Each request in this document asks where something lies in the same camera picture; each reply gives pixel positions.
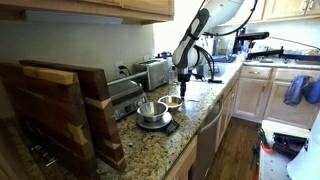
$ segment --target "stainless steel toaster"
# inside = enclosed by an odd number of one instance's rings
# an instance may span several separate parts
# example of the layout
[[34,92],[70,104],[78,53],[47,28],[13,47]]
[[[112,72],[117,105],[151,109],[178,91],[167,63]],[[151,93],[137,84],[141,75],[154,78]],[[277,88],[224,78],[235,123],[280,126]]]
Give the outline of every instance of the stainless steel toaster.
[[155,88],[169,82],[168,61],[164,59],[153,59],[132,65],[133,73],[147,71],[147,78],[140,82],[145,91],[152,91]]

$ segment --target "stainless steel bowl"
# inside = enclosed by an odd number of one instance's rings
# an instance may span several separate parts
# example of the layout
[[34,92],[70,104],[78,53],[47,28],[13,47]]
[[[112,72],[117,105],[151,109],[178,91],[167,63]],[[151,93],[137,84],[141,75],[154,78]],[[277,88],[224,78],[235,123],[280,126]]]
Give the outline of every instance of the stainless steel bowl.
[[182,104],[182,99],[177,96],[164,96],[158,100],[168,106],[170,112],[177,111]]
[[142,104],[137,113],[149,122],[157,122],[168,111],[168,106],[162,102],[147,102]]

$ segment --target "granite countertop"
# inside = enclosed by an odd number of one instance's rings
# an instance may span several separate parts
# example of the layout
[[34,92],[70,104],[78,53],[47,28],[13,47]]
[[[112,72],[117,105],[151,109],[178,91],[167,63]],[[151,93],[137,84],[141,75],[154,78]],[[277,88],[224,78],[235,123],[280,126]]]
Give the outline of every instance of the granite countertop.
[[[127,168],[124,173],[118,173],[98,160],[101,179],[162,179],[240,67],[241,63],[229,64],[221,78],[223,84],[208,84],[199,80],[188,82],[185,103],[177,112],[171,113],[180,127],[170,136],[140,129],[136,125],[135,114],[118,122]],[[170,82],[148,92],[147,98],[157,101],[166,95],[179,96],[179,92],[180,86]]]

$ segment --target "dish towel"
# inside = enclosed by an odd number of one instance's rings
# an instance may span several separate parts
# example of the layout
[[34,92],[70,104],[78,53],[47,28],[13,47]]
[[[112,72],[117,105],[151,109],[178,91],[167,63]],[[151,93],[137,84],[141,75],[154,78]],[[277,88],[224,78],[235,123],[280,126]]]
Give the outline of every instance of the dish towel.
[[302,94],[310,104],[320,102],[320,79],[303,88]]
[[289,106],[297,106],[302,99],[302,88],[309,82],[310,76],[297,75],[294,77],[287,93],[284,96],[284,103]]

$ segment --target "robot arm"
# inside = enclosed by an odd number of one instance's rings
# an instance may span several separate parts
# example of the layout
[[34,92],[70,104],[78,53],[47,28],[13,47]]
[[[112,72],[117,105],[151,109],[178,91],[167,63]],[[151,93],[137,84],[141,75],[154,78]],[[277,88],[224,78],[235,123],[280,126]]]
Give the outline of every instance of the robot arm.
[[186,82],[190,80],[188,69],[199,64],[197,50],[193,47],[198,37],[205,31],[230,20],[238,11],[244,0],[210,0],[202,8],[173,52],[173,64],[178,72],[178,81],[181,82],[180,96],[184,99]]

